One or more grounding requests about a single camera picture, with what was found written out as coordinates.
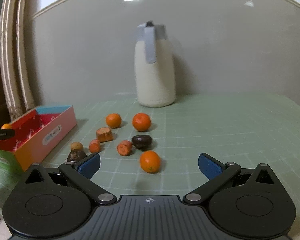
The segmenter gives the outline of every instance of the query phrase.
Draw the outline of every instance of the cardboard box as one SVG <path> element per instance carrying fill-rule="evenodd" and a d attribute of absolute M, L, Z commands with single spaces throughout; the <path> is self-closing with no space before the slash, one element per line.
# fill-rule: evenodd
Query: cardboard box
<path fill-rule="evenodd" d="M 0 166 L 21 174 L 32 163 L 41 163 L 77 124 L 72 106 L 39 106 L 11 125 L 16 135 L 0 141 Z"/>

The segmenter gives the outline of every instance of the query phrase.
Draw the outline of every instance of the orange fruit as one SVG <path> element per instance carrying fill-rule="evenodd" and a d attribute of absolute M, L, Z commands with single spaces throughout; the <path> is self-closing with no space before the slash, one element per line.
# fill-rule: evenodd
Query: orange fruit
<path fill-rule="evenodd" d="M 146 151 L 140 156 L 140 167 L 148 173 L 156 173 L 160 169 L 160 157 L 154 151 Z"/>
<path fill-rule="evenodd" d="M 138 113 L 133 117 L 132 125 L 137 131 L 144 132 L 150 128 L 151 119 L 145 113 Z"/>
<path fill-rule="evenodd" d="M 121 124 L 121 116 L 118 114 L 109 114 L 106 117 L 106 124 L 110 127 L 110 128 L 117 128 L 120 126 Z"/>
<path fill-rule="evenodd" d="M 9 123 L 5 123 L 3 126 L 1 126 L 1 129 L 12 129 L 12 125 Z"/>

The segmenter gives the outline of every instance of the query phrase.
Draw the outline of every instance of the carrot piece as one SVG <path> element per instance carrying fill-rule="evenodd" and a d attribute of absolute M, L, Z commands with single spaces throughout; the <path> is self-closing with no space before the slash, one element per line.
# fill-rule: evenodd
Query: carrot piece
<path fill-rule="evenodd" d="M 117 152 L 122 156 L 127 156 L 131 152 L 132 143 L 130 141 L 124 140 L 117 146 Z"/>
<path fill-rule="evenodd" d="M 100 152 L 100 142 L 98 139 L 93 139 L 89 144 L 89 151 L 91 153 Z"/>
<path fill-rule="evenodd" d="M 113 140 L 111 129 L 108 127 L 100 128 L 96 131 L 99 142 L 108 142 Z"/>

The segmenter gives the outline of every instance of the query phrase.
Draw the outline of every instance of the white pitcher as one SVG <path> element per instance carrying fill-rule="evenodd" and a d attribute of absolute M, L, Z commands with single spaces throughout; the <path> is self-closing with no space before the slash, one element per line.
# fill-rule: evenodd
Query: white pitcher
<path fill-rule="evenodd" d="M 138 102 L 149 107 L 170 105 L 176 100 L 176 82 L 165 26 L 146 22 L 137 30 L 134 69 Z"/>

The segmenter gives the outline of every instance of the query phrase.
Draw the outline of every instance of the chestnut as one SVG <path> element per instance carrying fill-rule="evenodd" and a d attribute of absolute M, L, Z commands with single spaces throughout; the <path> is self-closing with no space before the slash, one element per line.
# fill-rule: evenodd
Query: chestnut
<path fill-rule="evenodd" d="M 83 160 L 85 157 L 87 157 L 87 155 L 85 154 L 84 151 L 74 150 L 69 153 L 67 162 L 77 163 L 77 162 Z"/>
<path fill-rule="evenodd" d="M 146 149 L 152 143 L 152 138 L 150 135 L 135 135 L 132 137 L 132 144 L 137 149 Z"/>

